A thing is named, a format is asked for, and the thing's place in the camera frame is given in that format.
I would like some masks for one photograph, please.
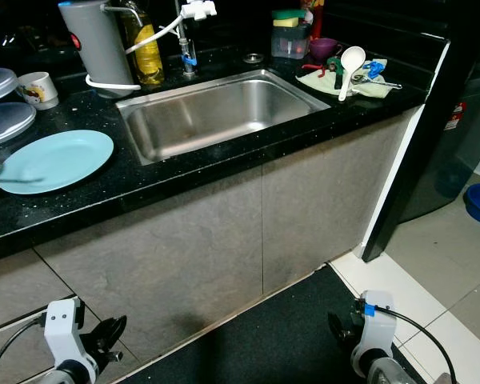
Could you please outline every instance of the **white floor tile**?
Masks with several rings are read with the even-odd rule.
[[[392,293],[396,311],[426,326],[446,311],[446,308],[387,254],[365,263],[348,253],[333,260],[333,267],[352,288],[387,290]],[[410,324],[397,320],[396,338],[406,342],[418,331]]]
[[[403,346],[403,342],[401,342],[396,336],[393,338],[393,344],[397,347],[400,348]]]
[[[444,346],[454,365],[457,381],[461,384],[480,384],[480,340],[450,312],[444,313],[427,327]],[[439,349],[423,333],[404,344],[433,378],[448,372],[448,366]]]
[[[425,380],[426,384],[434,384],[434,379],[432,376],[429,375],[429,373],[423,368],[423,366],[416,360],[416,358],[412,355],[411,352],[404,346],[401,346],[398,348],[400,352],[402,352],[404,358],[407,359],[407,361],[413,366],[413,368],[416,369],[416,372],[419,373],[419,375],[422,377],[423,380]]]
[[[343,277],[342,274],[339,273],[339,270],[334,266],[334,264],[330,264],[330,266],[333,268],[333,271],[336,272],[336,275],[339,276],[339,278],[342,280],[343,284],[349,289],[349,291],[354,295],[356,298],[359,297],[360,293],[357,292],[352,285],[346,280],[345,277]]]
[[[480,284],[480,222],[462,196],[400,224],[386,252],[446,308]]]

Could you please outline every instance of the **light blue plate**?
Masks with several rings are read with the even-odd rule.
[[[12,194],[40,194],[63,188],[95,172],[113,148],[112,139],[95,130],[52,134],[5,160],[0,187]]]

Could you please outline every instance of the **spoon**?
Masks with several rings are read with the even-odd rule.
[[[391,88],[395,88],[396,90],[400,90],[402,88],[402,84],[395,84],[394,82],[380,82],[379,80],[373,80],[372,78],[368,78],[362,74],[356,74],[352,77],[352,84],[354,84],[355,86],[357,84],[364,84],[366,82],[379,84],[381,86],[389,86]]]
[[[339,91],[338,100],[344,101],[346,98],[346,92],[348,91],[350,78],[356,70],[365,62],[366,54],[363,48],[360,46],[352,46],[345,50],[342,54],[342,66],[345,69],[343,74],[342,89]]]

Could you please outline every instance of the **sink basin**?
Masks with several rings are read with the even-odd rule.
[[[329,108],[266,70],[132,98],[116,106],[143,165]]]

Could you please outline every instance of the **sponge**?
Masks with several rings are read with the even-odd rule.
[[[272,18],[276,20],[283,20],[285,18],[304,18],[306,10],[273,10]]]
[[[274,20],[274,26],[298,26],[298,18],[286,18],[284,20]]]

